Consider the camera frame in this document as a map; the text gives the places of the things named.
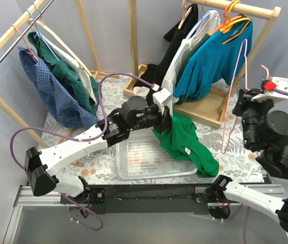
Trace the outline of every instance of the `white plastic basket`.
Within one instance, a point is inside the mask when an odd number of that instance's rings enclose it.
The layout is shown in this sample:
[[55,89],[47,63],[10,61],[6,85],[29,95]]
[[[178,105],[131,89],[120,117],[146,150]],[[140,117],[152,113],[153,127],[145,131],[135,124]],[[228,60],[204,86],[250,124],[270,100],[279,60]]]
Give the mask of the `white plastic basket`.
[[133,131],[116,147],[117,172],[121,179],[148,179],[194,174],[191,161],[175,160],[162,147],[152,129]]

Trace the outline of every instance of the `blue hanger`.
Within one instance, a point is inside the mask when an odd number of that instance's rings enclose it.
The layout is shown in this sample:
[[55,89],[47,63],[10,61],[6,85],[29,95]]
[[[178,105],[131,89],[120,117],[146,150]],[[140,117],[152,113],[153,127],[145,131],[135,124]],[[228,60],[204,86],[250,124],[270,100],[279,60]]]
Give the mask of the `blue hanger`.
[[40,37],[40,38],[42,39],[42,41],[47,45],[47,47],[49,48],[50,52],[52,52],[53,56],[54,56],[55,58],[57,58],[57,60],[59,60],[59,58],[56,56],[56,54],[53,52],[53,50],[49,47],[48,43],[47,43],[47,42],[45,41],[45,39],[42,37],[42,34],[41,34],[40,31],[39,31],[38,25],[37,25],[36,20],[34,19],[32,13],[31,13],[31,11],[30,11],[29,9],[26,9],[26,10],[27,10],[28,13],[31,15],[31,17],[32,17],[32,19],[33,19],[33,21],[34,21],[34,25],[36,26],[36,29],[37,29],[37,31],[38,31],[38,33],[39,33],[39,37]]
[[191,29],[191,31],[188,33],[186,40],[188,40],[189,38],[191,38],[191,36],[194,34],[194,32],[197,30],[197,28],[200,26],[200,24],[203,22],[204,19],[206,19],[206,17],[210,16],[210,12],[208,11],[202,19],[199,20],[199,22],[197,22],[197,24],[193,27],[193,29]]

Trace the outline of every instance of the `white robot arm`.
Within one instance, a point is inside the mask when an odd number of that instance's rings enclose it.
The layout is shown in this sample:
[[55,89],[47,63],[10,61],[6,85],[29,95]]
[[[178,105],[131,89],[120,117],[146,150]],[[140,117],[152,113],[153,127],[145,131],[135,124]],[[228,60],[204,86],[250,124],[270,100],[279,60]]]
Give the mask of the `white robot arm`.
[[[263,87],[276,84],[280,90],[288,91],[288,79],[272,77],[272,82],[264,81]],[[252,89],[239,91],[239,98],[233,114],[242,117],[244,147],[262,154],[256,158],[288,195],[288,114],[269,110],[275,102],[288,96],[271,90]],[[241,202],[268,215],[288,232],[288,198],[271,197],[220,175],[210,187],[211,198],[217,201]]]
[[86,194],[89,186],[82,177],[67,175],[60,170],[88,154],[108,148],[129,137],[130,131],[153,127],[158,133],[171,126],[169,108],[164,107],[171,98],[166,89],[155,85],[154,104],[148,106],[144,98],[133,96],[115,109],[108,117],[108,127],[102,137],[82,141],[101,134],[104,120],[76,136],[79,142],[65,141],[59,145],[37,151],[35,147],[26,152],[25,172],[35,196],[51,191],[79,197]]

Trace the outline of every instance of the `blue checkered shirt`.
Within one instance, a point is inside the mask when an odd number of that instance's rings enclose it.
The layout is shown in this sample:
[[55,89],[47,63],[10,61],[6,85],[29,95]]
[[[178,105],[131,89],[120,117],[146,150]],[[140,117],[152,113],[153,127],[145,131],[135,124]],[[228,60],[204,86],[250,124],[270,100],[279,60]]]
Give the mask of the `blue checkered shirt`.
[[42,59],[37,62],[28,53],[28,49],[20,49],[20,60],[28,78],[36,87],[40,98],[48,108],[50,114],[64,127],[74,128],[93,126],[98,118],[82,107],[66,91],[59,81],[52,75]]

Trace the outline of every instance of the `wooden frame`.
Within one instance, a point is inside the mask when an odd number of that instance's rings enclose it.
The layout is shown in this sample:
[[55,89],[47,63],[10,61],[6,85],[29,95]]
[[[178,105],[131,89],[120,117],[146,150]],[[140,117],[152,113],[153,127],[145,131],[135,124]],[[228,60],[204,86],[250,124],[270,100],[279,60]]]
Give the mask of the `wooden frame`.
[[[34,5],[31,5],[28,9],[31,13],[35,12],[36,7],[40,7],[40,5],[44,2],[44,0],[35,0]],[[90,29],[87,23],[87,19],[85,16],[85,12],[82,6],[81,0],[75,0],[77,9],[81,18],[81,22],[84,28],[85,35],[87,37],[87,41],[91,50],[92,58],[95,63],[96,71],[91,71],[94,74],[94,79],[98,80],[100,76],[105,76],[108,73],[101,72],[100,66],[98,63],[97,55],[95,53],[93,40],[91,37]],[[28,11],[25,11],[18,20],[14,23],[17,28],[20,28],[27,20],[30,18],[30,14]],[[14,27],[10,27],[1,37],[0,37],[0,49],[13,37],[16,33],[16,29]],[[5,100],[0,96],[0,108],[8,114],[14,121],[16,121],[21,127],[29,127],[29,125],[14,111],[12,107],[10,107]],[[38,142],[43,148],[49,147],[47,143],[45,143],[42,138],[33,130],[27,130],[27,132]]]
[[[226,0],[187,0],[187,2],[200,5],[204,4],[204,6],[213,7],[216,9],[225,9],[225,7],[230,3],[230,1]],[[134,67],[138,67],[139,75],[142,75],[144,73],[143,69],[144,70],[146,69],[146,65],[141,64],[138,66],[138,60],[137,60],[138,57],[137,33],[135,33],[135,31],[137,31],[136,0],[128,0],[128,6],[129,6],[129,21],[131,26],[130,37],[131,37],[133,74],[137,75],[137,70],[134,71]],[[257,55],[260,47],[262,46],[274,22],[276,21],[280,11],[281,11],[280,7],[275,7],[273,10],[269,10],[246,4],[236,4],[233,7],[232,12],[267,20],[260,36],[254,43],[254,46],[248,56],[247,65],[250,65],[255,56]],[[245,69],[243,65],[242,69],[239,72],[239,75],[236,77],[234,81],[232,93],[233,91],[236,90],[244,74]],[[136,80],[134,78],[130,79],[130,81],[124,88],[125,96],[133,95],[133,86],[135,83]],[[229,91],[225,90],[220,91],[220,89],[212,88],[210,93],[205,98],[193,102],[185,102],[182,105],[175,105],[174,109],[180,112],[181,114],[188,116],[193,120],[198,121],[204,125],[208,125],[214,128],[220,128],[224,120],[228,93]]]

